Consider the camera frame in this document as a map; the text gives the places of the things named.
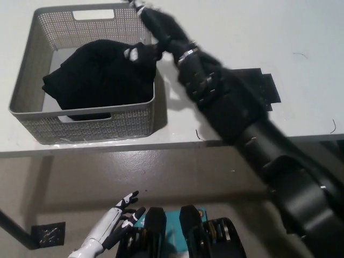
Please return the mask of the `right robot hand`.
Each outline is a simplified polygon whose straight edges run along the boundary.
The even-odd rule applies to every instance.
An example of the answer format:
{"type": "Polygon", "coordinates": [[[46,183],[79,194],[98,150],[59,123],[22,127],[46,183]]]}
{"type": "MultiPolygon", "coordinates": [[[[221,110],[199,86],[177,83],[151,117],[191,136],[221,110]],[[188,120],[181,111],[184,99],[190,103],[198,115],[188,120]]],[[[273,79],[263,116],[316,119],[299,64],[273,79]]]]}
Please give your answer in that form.
{"type": "Polygon", "coordinates": [[[168,52],[179,66],[188,56],[198,51],[175,18],[143,1],[128,1],[131,8],[157,40],[159,52],[168,52]]]}

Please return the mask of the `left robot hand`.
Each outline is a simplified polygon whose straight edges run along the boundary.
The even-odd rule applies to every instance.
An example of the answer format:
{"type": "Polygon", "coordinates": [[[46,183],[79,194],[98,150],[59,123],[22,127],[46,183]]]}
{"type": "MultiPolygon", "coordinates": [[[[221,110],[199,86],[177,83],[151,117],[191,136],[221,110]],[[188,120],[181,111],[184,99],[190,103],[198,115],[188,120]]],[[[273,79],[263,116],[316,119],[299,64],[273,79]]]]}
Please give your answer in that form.
{"type": "Polygon", "coordinates": [[[134,191],[123,197],[92,228],[84,244],[93,249],[94,255],[111,249],[145,213],[145,207],[136,210],[128,208],[138,201],[138,194],[138,191],[134,191]]]}

